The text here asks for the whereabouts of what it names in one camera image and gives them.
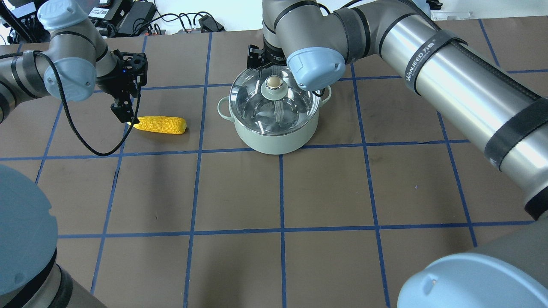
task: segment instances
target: black cable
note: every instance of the black cable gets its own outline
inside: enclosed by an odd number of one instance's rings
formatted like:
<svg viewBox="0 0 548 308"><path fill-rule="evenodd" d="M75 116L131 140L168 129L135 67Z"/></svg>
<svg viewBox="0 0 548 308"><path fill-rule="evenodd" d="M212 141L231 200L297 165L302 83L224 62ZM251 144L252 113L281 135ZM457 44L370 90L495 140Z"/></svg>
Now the black cable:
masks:
<svg viewBox="0 0 548 308"><path fill-rule="evenodd" d="M348 2L348 3L346 3L345 5L343 5L341 8L347 8L347 7L349 7L349 6L353 5L353 4L356 4L356 3L360 2L360 1L361 1L361 0L352 0L352 1Z"/></svg>
<svg viewBox="0 0 548 308"><path fill-rule="evenodd" d="M14 56L22 56L22 55L23 55L23 53L11 53L11 54L0 55L0 60L5 59L5 58L11 58L11 57L14 57Z"/></svg>
<svg viewBox="0 0 548 308"><path fill-rule="evenodd" d="M185 30L186 33L188 33L188 30L186 29L185 24L183 23L182 18L181 18L179 15L173 14L173 13L167 13L167 14L164 14L164 15L162 15L162 16L160 16L160 17L154 18L153 20L151 20L151 21L149 21L149 22L147 22L147 23L145 23L145 24L138 24L138 25L139 25L139 28L137 28L137 30L133 31L133 33L132 33L130 36L135 36L135 35L137 35L137 34L140 33L141 31L143 31L143 30L145 29L145 27L148 27L151 23L153 23L153 22L159 20L159 19L160 19L161 17L163 17L163 16L176 16L175 19L168 20L168 22L175 21L175 20L178 19L178 20L181 22L182 28Z"/></svg>
<svg viewBox="0 0 548 308"><path fill-rule="evenodd" d="M111 24L110 22L106 25L106 29L111 29L112 32L110 32L109 34L109 37L114 37L114 36L117 36L118 35L118 30L116 30L116 27L114 27L113 24Z"/></svg>
<svg viewBox="0 0 548 308"><path fill-rule="evenodd" d="M57 71L57 68L55 67L53 61L45 54L43 54L42 52L39 52L39 51L34 51L33 52L34 55L36 56L40 56L42 58L44 58L49 66L52 68L53 70L53 74L55 75L55 81L57 81L57 86L59 87L59 95L61 96L61 102L63 104L63 109L65 110L65 114L67 116L67 120L68 120L68 124L70 125L70 127L72 128L72 131L76 134L76 137L78 137L78 139L80 140L80 142L89 150L91 151L93 154L97 155L97 156L108 156L108 155L111 155L113 154L114 152L116 152L125 142L126 138L129 136L129 133L132 131L132 128L133 128L133 125L135 124L135 122L137 121L137 113L139 112L139 104L141 102L141 87L139 85L137 85L137 103L135 105L135 114L133 114L133 118L132 118L132 121L131 121L131 124L129 125L129 128L127 130L127 132L124 134L124 137L122 138L122 140L120 141L120 143L118 145L115 146L114 149L112 149L111 151L109 152L106 152L106 153L101 153L101 152L97 152L95 149L93 149L83 138L82 136L80 135L80 133L78 132L78 130L76 129L76 127L74 126L74 123L72 121L72 117L70 115L70 112L69 112L69 106L67 104L67 101L66 101L66 97L65 97L65 92L63 90L63 86L61 84L61 78L59 76L59 72Z"/></svg>
<svg viewBox="0 0 548 308"><path fill-rule="evenodd" d="M330 11L325 5L323 5L323 4L321 4L321 3L318 3L318 6L319 6L320 8L322 8L322 9L326 10L326 12L327 12L328 15L331 14L331 11Z"/></svg>
<svg viewBox="0 0 548 308"><path fill-rule="evenodd" d="M156 35L162 35L162 29L160 29L158 24L154 24L154 31L156 32Z"/></svg>
<svg viewBox="0 0 548 308"><path fill-rule="evenodd" d="M213 18L213 15L209 14L208 12L206 11L200 11L198 13L194 13L194 18L192 19L192 23L196 26L196 17L198 17L198 15L200 15L200 17L202 17L203 15L202 14L208 14L211 18Z"/></svg>
<svg viewBox="0 0 548 308"><path fill-rule="evenodd" d="M160 13L160 11L158 10L158 6L156 5L156 0L153 0L154 2L154 6L156 7L156 12L158 13L158 16L162 17L162 14ZM164 17L162 17L162 20L163 21L166 21L166 22L169 22L167 19L164 19Z"/></svg>
<svg viewBox="0 0 548 308"><path fill-rule="evenodd" d="M19 34L19 36L23 35L23 39L26 40L28 43L36 43L36 38L31 33L27 32L27 29L25 29L24 26L22 26L21 21L19 21L8 9L8 7L5 6L4 0L0 0L0 16L4 18L4 20L10 25L15 33Z"/></svg>
<svg viewBox="0 0 548 308"><path fill-rule="evenodd" d="M188 14L186 14L186 13L179 13L179 17L181 17L181 16L186 17L187 20L189 21L189 27L192 27L192 22L190 21L190 17L189 17L190 14L196 14L196 13L188 13Z"/></svg>
<svg viewBox="0 0 548 308"><path fill-rule="evenodd" d="M312 91L312 94L314 94L315 96L317 96L317 97L319 97L319 98L320 98L320 97L322 97L322 96L323 96L323 94L324 94L325 92L326 92L326 89L325 89L325 88L323 88L322 90L320 90L320 92L319 92L319 93L316 93L316 91Z"/></svg>

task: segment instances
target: yellow corn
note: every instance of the yellow corn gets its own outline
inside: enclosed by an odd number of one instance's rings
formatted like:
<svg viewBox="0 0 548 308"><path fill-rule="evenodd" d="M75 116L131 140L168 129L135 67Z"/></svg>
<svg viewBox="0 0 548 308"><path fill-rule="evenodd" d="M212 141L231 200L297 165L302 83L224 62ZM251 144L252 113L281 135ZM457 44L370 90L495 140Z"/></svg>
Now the yellow corn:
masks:
<svg viewBox="0 0 548 308"><path fill-rule="evenodd" d="M139 123L134 127L147 132L180 135L186 130L186 121L183 118L146 116L138 119Z"/></svg>

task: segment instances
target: grid line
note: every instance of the grid line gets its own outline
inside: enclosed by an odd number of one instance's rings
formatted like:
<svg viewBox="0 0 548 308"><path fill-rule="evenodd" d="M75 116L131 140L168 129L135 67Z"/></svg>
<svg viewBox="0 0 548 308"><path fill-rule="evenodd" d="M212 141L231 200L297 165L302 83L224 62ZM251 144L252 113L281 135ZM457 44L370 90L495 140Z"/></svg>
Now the grid line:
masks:
<svg viewBox="0 0 548 308"><path fill-rule="evenodd" d="M280 252L282 265L282 308L287 308L287 284L286 284L286 214L284 210L285 200L283 191L283 155L279 156L279 229Z"/></svg>
<svg viewBox="0 0 548 308"><path fill-rule="evenodd" d="M55 116L55 121L53 122L52 126L52 132L49 134L48 143L45 146L44 150L44 156L42 156L42 161L40 163L40 168L38 169L38 174L36 175L35 183L38 184L38 181L40 181L40 176L42 175L42 169L44 168L45 160L48 157L49 147L52 145L53 141L53 135L55 134L55 129L57 128L57 124L59 123L59 118L61 116L61 110L63 105L59 104L59 108L57 110L57 115Z"/></svg>
<svg viewBox="0 0 548 308"><path fill-rule="evenodd" d="M190 270L192 263L192 247L194 244L194 229L196 227L196 210L198 207L198 189L200 181L200 169L202 164L202 147L204 141L204 126L206 122L206 102L207 102L207 88L209 81L209 61L211 58L211 45L213 35L209 33L209 41L207 48L207 59L205 62L205 78L204 78L204 96L202 101L202 123L200 126L200 141L198 146L198 159L196 162L196 177L194 181L194 199L192 201L192 218L190 220L190 237L189 237L189 251L186 257L186 273L185 273L185 289L183 292L182 306L187 308L189 304L189 289L190 289Z"/></svg>
<svg viewBox="0 0 548 308"><path fill-rule="evenodd" d="M381 242L380 238L380 229L379 229L379 219L377 217L376 213L376 205L375 205L375 193L373 191L373 180L371 177L371 168L369 165L369 154L367 152L367 141L366 141L366 135L363 130L363 120L362 120L362 110L359 105L359 95L358 95L358 85L356 82L356 72L354 70L354 64L350 64L350 70L352 71L352 84L354 88L354 98L356 100L356 111L358 116L358 123L359 123L359 132L362 137L362 143L363 143L363 156L366 163L366 173L367 173L367 184L369 186L369 198L371 200L371 211L373 213L373 222L375 224L375 237L377 242L377 251L379 254L379 265L380 265L380 272L381 272L381 278L383 280L383 290L384 290L384 299L386 302L386 306L390 307L390 296L388 293L388 282L386 280L386 270L384 265L384 255L383 255L383 244Z"/></svg>
<svg viewBox="0 0 548 308"><path fill-rule="evenodd" d="M534 220L516 220L516 221L486 221L472 223L474 227L493 227L493 226L526 226L534 223ZM450 223L450 224L410 224L410 225L379 225L380 230L401 230L401 229L445 229L468 227L468 223ZM375 226L331 226L331 227L285 227L284 233L299 232L337 232L337 231L372 231ZM194 231L195 236L209 235L227 235L227 234L254 234L254 233L280 233L281 228L272 229L235 229L235 230L204 230ZM189 236L190 231L173 232L138 232L138 233L107 233L106 238L111 237L164 237L164 236ZM101 238L101 233L90 234L63 234L58 238Z"/></svg>
<svg viewBox="0 0 548 308"><path fill-rule="evenodd" d="M442 127L443 137L446 140L447 153L449 154L449 160L451 161L451 167L453 168L453 173L455 175L455 181L456 181L456 186L459 190L460 201L463 204L464 215L466 216L466 222L468 224L468 229L470 230L470 237L472 238L472 244L474 245L474 247L477 247L478 243L476 240L476 234L474 232L474 227L472 225L472 219L470 218L470 212L468 211L468 205L466 204L466 198L464 196L463 186L460 182L459 171L457 170L457 167L456 167L455 157L453 156L453 150L451 150L451 143L449 143L449 139L447 138L447 131L443 123L442 114L439 111L436 111L436 112L438 114L439 124Z"/></svg>
<svg viewBox="0 0 548 308"><path fill-rule="evenodd" d="M143 39L142 47L141 47L141 53L145 52L147 38L148 37L145 36L145 38ZM122 136L125 135L125 133L128 131L128 129L129 129L129 125L126 124ZM90 289L91 294L95 293L95 288L97 286L97 279L99 278L99 269L101 267L102 253L103 253L103 250L105 248L106 234L107 234L107 230L109 228L110 213L112 211L112 204L114 202L114 196L115 196L115 193L116 193L116 185L118 184L118 176L120 175L120 169L122 167L122 159L123 159L122 154L124 153L124 148L125 148L125 142L120 146L119 154L118 154L118 163L116 165L116 171L114 172L114 178L112 179L112 188L111 188L110 197L109 197L109 204L108 204L107 210L106 210L105 223L103 224L103 231L102 231L102 234L101 234L101 243L99 244L99 251L97 253L97 262L95 263L95 270L94 270L94 273L93 273L92 287Z"/></svg>
<svg viewBox="0 0 548 308"><path fill-rule="evenodd" d="M485 37L485 40L487 41L487 45L489 46L489 50L491 51L491 55L493 56L493 59L495 60L495 64L500 67L499 59L497 59L495 55L495 50L493 50L493 46L491 45L491 40L489 40L489 37L487 36L487 32L485 31L485 27L483 26L483 21L481 19L478 19L479 26L481 28L481 31L483 32L483 37Z"/></svg>
<svg viewBox="0 0 548 308"><path fill-rule="evenodd" d="M445 144L445 140L433 140L427 142L418 142L418 141L398 141L398 142L373 142L367 143L366 146L404 146L404 145L426 145L426 144ZM451 144L458 143L470 143L467 139L455 139L449 140ZM363 144L325 144L325 145L305 145L301 149L331 149L336 147L361 147ZM212 149L212 150L202 150L202 153L228 153L228 152L249 152L254 151L250 147L241 147L235 149ZM153 156L153 155L183 155L183 154L198 154L198 150L187 150L187 151L164 151L164 152L130 152L122 154L112 154L109 156L96 156L96 155L67 155L67 156L47 156L48 159L104 159L104 158L113 158L128 156ZM43 156L35 157L0 157L0 162L2 161L36 161L42 159Z"/></svg>

